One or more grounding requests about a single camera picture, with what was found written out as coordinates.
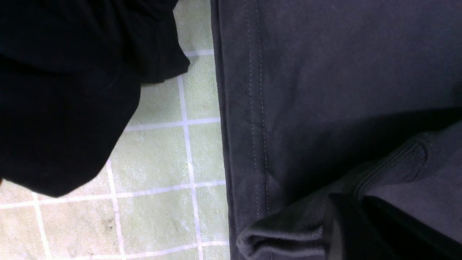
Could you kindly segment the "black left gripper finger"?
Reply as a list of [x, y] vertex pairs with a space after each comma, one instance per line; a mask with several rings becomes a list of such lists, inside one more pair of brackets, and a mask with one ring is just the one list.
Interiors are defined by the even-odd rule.
[[376, 196], [329, 194], [322, 244], [327, 260], [460, 260], [461, 243]]

